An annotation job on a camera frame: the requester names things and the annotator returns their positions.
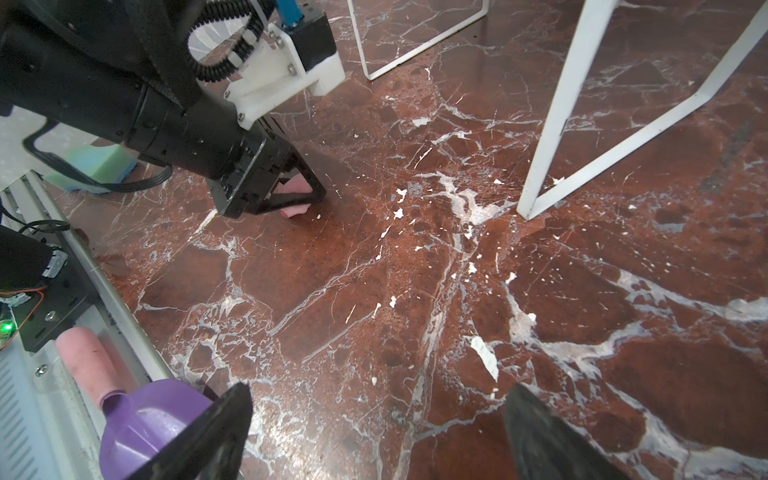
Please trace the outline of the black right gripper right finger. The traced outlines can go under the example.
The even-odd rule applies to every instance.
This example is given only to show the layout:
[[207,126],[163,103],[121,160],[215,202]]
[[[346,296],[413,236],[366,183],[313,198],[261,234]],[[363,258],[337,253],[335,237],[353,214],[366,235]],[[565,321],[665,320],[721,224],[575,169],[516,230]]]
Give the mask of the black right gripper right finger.
[[522,384],[506,395],[503,421],[520,479],[627,477]]

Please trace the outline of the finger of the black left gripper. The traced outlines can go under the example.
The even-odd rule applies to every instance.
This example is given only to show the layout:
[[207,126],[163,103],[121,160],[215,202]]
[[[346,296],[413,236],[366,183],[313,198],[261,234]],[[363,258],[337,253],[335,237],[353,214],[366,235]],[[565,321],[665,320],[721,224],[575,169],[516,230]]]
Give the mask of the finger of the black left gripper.
[[298,153],[259,156],[251,213],[260,215],[322,202],[326,189]]

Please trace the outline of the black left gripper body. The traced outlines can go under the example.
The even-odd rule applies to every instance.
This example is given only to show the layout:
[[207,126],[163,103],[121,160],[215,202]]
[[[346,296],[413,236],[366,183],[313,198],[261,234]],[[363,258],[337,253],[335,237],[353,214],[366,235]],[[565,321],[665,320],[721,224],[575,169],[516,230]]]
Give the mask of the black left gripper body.
[[293,147],[280,136],[248,133],[231,167],[219,179],[209,180],[214,205],[221,216],[238,218],[251,213],[251,200],[255,197],[254,171],[259,156],[291,154]]

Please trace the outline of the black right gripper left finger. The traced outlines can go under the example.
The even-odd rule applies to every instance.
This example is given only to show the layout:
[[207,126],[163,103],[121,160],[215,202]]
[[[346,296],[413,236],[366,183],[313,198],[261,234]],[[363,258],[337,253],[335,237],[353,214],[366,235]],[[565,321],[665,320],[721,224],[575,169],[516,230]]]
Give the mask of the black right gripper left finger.
[[252,414],[249,387],[235,384],[128,479],[240,479]]

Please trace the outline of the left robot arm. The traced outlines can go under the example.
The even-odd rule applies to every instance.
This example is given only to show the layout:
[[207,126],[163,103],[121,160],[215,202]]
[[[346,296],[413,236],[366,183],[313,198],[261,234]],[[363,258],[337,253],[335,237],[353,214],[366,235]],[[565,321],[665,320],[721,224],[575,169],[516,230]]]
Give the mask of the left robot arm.
[[205,178],[229,218],[304,213],[325,188],[268,113],[245,111],[209,85],[245,65],[270,26],[297,44],[293,70],[329,64],[325,13],[295,1],[5,1],[1,112],[41,115],[134,150],[161,185],[181,169]]

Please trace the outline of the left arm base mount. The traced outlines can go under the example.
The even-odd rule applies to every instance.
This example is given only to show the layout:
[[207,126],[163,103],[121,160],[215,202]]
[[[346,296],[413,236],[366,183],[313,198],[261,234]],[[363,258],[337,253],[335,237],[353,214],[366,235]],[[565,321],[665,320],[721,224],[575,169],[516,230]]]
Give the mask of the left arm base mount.
[[[95,304],[97,292],[61,232],[1,228],[1,293],[46,286],[45,300],[16,338],[25,351],[38,352],[74,326]],[[19,295],[8,300],[22,320],[38,300]]]

